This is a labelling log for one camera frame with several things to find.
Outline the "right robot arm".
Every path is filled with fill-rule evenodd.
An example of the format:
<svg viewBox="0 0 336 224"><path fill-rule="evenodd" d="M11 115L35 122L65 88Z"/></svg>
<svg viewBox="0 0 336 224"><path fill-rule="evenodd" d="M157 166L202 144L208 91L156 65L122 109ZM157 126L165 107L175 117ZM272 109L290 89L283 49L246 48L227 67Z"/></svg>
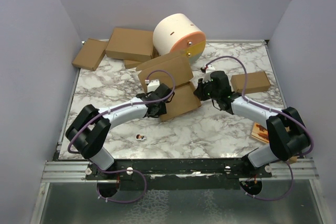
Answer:
<svg viewBox="0 0 336 224"><path fill-rule="evenodd" d="M307 147L312 147L311 137L296 109L269 108L239 92L233 92L224 71L204 67L202 72L204 76L198 79L194 91L200 101L211 100L214 108L247 118L268 132L269 143L242 158L241 171L246 177L254 177L260 167L268 163L287 161Z"/></svg>

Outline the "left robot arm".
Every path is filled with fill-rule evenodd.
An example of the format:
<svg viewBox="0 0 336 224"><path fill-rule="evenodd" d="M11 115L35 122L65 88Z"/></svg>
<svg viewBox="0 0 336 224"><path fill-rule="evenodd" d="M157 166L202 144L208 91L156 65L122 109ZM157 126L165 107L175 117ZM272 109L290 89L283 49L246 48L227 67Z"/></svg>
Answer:
<svg viewBox="0 0 336 224"><path fill-rule="evenodd" d="M70 141L68 149L74 147L76 153L96 164L102 178L112 178L116 172L114 158L103 147L109 131L134 119L158 118L166 114L166 104L171 102L174 91L160 84L154 91L137 94L120 105L104 109L86 105L65 132Z"/></svg>

